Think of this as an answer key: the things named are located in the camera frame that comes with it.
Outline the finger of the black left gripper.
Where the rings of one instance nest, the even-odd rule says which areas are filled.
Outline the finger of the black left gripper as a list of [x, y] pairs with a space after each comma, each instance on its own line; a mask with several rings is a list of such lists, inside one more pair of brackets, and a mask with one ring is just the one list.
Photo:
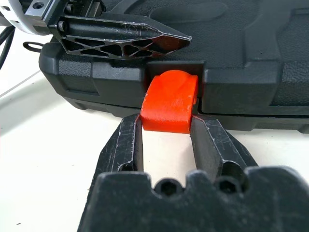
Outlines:
[[139, 59], [168, 55], [192, 37], [141, 15], [62, 15], [49, 29], [71, 55]]

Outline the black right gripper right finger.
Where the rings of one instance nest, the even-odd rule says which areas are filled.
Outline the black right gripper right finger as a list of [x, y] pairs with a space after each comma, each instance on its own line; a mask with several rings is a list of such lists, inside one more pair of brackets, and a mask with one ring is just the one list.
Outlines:
[[196, 168], [205, 171], [209, 179], [244, 179], [244, 170], [258, 165], [247, 148], [215, 118], [192, 116], [190, 137]]

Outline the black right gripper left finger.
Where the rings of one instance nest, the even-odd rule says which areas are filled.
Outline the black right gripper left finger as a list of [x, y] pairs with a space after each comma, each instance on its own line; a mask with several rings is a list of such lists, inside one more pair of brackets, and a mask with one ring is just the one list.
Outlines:
[[139, 114], [121, 120], [97, 162], [96, 175], [121, 171], [144, 171], [142, 123]]

